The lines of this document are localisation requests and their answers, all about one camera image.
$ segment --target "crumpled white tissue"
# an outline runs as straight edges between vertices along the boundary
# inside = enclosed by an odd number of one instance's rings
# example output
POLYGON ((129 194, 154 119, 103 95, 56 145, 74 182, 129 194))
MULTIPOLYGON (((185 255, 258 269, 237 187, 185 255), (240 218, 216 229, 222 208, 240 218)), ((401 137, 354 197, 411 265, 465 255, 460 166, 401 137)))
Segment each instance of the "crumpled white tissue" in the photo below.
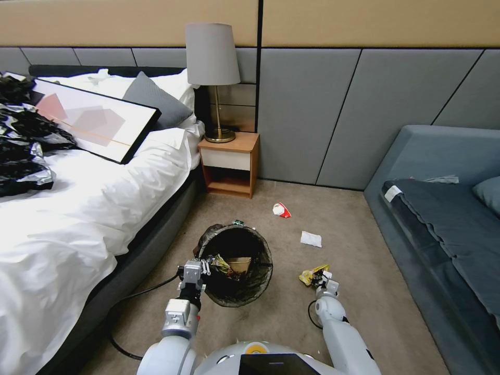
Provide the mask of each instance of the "crumpled white tissue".
POLYGON ((312 234, 312 233, 305 232, 305 231, 302 231, 301 243, 304 243, 306 245, 316 246, 316 247, 322 247, 320 235, 312 234))

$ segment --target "carpet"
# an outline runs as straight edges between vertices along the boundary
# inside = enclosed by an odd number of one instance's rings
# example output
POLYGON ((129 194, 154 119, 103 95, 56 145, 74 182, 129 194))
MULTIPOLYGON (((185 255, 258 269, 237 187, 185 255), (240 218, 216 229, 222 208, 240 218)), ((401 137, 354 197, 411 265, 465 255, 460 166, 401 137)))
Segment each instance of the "carpet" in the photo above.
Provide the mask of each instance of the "carpet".
MULTIPOLYGON (((307 316, 315 292, 298 279, 304 269, 329 263, 340 283, 339 301, 384 375, 448 374, 362 192, 258 180, 253 199, 202 194, 163 259, 137 290, 171 277, 177 265, 192 256, 206 228, 234 219, 255 227, 267 240, 272 279, 258 300, 240 308, 220 307, 202 295, 193 342, 199 355, 238 340, 266 340, 331 365, 322 331, 307 316), (273 215, 276 202, 283 202, 292 217, 273 215), (323 247, 301 244, 303 230, 321 235, 323 247)), ((143 355, 161 339, 165 306, 178 295, 177 283, 124 305, 115 338, 126 350, 143 355)), ((80 375, 133 375, 138 366, 102 339, 80 375)))

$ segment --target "white bed sheet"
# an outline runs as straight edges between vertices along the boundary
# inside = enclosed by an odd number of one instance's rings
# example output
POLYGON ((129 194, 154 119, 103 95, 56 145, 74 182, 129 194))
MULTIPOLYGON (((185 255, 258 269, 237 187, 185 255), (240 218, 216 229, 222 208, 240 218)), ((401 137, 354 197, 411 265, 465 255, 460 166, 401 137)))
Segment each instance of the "white bed sheet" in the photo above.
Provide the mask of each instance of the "white bed sheet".
POLYGON ((35 374, 54 356, 114 256, 199 163, 203 123, 188 120, 151 132, 127 165, 59 151, 46 158, 51 190, 0 198, 0 374, 35 374))

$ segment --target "wooden nightstand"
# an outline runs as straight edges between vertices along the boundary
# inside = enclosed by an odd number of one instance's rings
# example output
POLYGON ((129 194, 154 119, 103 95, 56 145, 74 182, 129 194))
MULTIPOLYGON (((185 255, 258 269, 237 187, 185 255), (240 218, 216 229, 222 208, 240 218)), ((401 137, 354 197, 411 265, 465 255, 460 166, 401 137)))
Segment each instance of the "wooden nightstand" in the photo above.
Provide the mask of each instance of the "wooden nightstand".
POLYGON ((252 198, 257 179, 258 134, 238 132, 236 139, 228 143, 203 139, 198 148, 209 193, 252 198))

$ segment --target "sofa cushion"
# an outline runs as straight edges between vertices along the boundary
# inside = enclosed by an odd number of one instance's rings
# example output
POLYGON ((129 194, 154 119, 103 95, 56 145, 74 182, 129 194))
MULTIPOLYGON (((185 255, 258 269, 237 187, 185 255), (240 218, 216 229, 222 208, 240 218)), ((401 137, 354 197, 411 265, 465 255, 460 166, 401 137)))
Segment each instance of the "sofa cushion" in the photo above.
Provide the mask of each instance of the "sofa cushion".
POLYGON ((467 185, 387 181, 425 224, 500 329, 500 219, 467 185))
POLYGON ((478 183, 472 191, 489 209, 500 216, 500 176, 478 183))

